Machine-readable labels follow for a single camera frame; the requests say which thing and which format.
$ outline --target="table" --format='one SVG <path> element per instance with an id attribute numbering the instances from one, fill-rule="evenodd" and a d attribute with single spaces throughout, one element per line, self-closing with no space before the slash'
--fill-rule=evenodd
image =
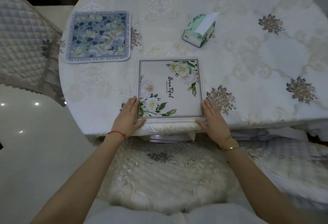
<path id="1" fill-rule="evenodd" d="M 86 135 L 106 134 L 134 92 L 135 63 L 198 57 L 203 98 L 231 128 L 302 125 L 328 141 L 328 20 L 312 0 L 79 0 L 76 11 L 128 10 L 131 57 L 67 64 L 70 20 L 60 43 L 60 79 L 72 116 Z M 202 48 L 181 38 L 198 14 L 218 11 Z M 145 124 L 134 135 L 198 131 L 193 122 Z"/>

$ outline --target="person's left hand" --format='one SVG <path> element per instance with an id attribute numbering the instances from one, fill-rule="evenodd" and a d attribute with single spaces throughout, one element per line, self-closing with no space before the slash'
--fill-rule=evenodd
<path id="1" fill-rule="evenodd" d="M 139 99 L 134 96 L 130 98 L 128 102 L 125 103 L 121 112 L 116 117 L 112 131 L 119 131 L 125 134 L 126 138 L 131 136 L 137 129 L 142 127 L 142 125 L 146 122 L 146 119 L 135 123 L 135 116 L 139 109 Z"/>

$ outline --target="person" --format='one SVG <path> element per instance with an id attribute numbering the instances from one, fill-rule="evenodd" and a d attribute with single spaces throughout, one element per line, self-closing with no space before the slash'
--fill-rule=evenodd
<path id="1" fill-rule="evenodd" d="M 135 123 L 139 100 L 134 96 L 124 105 L 114 121 L 112 132 L 96 151 L 73 173 L 47 201 L 31 224 L 83 223 L 96 198 L 105 174 L 119 146 L 146 121 Z M 166 216 L 151 211 L 134 211 L 109 206 L 90 223 L 304 223 L 297 209 L 283 193 L 256 167 L 231 137 L 220 111 L 207 100 L 201 103 L 207 122 L 196 120 L 224 152 L 254 212 L 234 204 L 213 204 L 190 213 Z"/>

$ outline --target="person's left arm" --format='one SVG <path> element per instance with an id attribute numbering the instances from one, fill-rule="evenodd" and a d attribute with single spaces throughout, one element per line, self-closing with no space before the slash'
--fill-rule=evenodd
<path id="1" fill-rule="evenodd" d="M 146 119 L 134 122 L 138 108 L 139 100 L 135 96 L 129 99 L 115 119 L 112 131 L 119 131 L 129 137 L 140 128 Z M 120 133 L 107 135 L 96 151 L 47 201 L 31 224 L 83 223 L 123 141 L 124 137 Z"/>

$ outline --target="forearm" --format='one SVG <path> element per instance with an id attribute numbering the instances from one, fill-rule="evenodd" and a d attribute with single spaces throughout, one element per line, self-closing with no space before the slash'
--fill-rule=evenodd
<path id="1" fill-rule="evenodd" d="M 237 148 L 226 151 L 225 155 L 257 216 L 269 224 L 304 223 L 297 209 L 246 152 Z"/>
<path id="2" fill-rule="evenodd" d="M 83 223 L 122 141 L 123 137 L 119 133 L 108 135 L 49 199 L 32 224 Z"/>

